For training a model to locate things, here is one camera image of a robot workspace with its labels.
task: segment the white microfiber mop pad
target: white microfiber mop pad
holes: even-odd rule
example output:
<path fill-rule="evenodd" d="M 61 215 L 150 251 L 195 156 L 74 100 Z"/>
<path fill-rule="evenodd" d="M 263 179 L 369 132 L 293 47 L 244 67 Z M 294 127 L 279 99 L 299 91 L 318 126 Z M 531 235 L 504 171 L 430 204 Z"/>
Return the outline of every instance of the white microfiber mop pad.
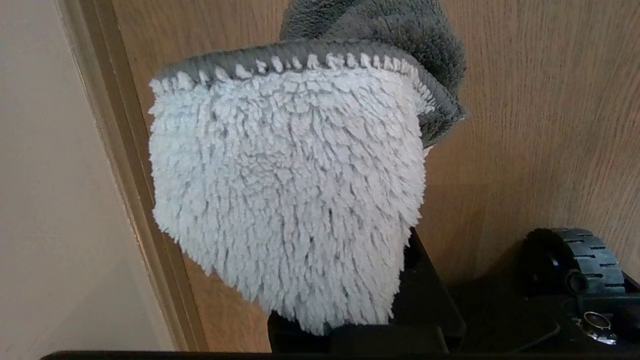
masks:
<path fill-rule="evenodd" d="M 434 0 L 294 0 L 283 29 L 151 82 L 156 222 L 303 330 L 386 324 L 423 149 L 463 116 L 460 43 Z"/>
<path fill-rule="evenodd" d="M 218 69 L 210 88 L 178 72 L 152 82 L 150 111 L 161 229 L 315 334 L 392 315 L 424 191 L 417 114 L 431 97 L 406 61 L 325 61 L 234 80 Z"/>

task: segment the mop pad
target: mop pad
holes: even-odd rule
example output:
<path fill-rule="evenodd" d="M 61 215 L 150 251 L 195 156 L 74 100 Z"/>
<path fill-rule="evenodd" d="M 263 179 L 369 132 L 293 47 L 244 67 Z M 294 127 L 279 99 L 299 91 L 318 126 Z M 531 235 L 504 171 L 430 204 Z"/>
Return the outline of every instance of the mop pad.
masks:
<path fill-rule="evenodd" d="M 306 331 L 388 323 L 423 151 L 463 117 L 461 43 L 432 0 L 292 1 L 282 40 L 151 81 L 154 217 Z"/>

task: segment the wood grain surface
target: wood grain surface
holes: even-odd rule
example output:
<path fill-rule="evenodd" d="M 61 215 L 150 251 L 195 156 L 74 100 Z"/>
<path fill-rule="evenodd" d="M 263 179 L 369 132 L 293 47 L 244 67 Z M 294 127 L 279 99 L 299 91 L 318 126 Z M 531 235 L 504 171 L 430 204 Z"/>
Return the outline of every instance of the wood grain surface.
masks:
<path fill-rule="evenodd" d="M 113 0 L 143 111 L 161 67 L 276 40 L 286 2 Z M 640 278 L 640 2 L 443 2 L 471 116 L 426 162 L 418 231 L 440 275 L 481 275 L 563 225 L 603 236 Z M 268 351 L 259 309 L 185 262 L 211 350 Z"/>
<path fill-rule="evenodd" d="M 471 116 L 430 153 L 418 228 L 457 282 L 580 226 L 640 277 L 640 2 L 448 0 Z"/>

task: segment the white wall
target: white wall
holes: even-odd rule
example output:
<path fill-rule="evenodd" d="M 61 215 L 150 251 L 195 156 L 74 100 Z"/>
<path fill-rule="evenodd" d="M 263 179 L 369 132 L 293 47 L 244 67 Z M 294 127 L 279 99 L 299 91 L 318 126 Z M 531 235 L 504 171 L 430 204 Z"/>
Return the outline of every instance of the white wall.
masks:
<path fill-rule="evenodd" d="M 0 359 L 171 343 L 52 1 L 0 1 Z"/>

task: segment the door frame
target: door frame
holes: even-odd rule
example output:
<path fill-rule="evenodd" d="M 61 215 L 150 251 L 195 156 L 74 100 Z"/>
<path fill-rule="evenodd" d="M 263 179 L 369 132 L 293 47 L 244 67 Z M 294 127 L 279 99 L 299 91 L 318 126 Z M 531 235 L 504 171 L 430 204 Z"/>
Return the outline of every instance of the door frame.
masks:
<path fill-rule="evenodd" d="M 149 133 L 113 4 L 58 0 L 58 8 L 174 348 L 208 351 L 182 252 L 158 229 L 152 214 Z"/>

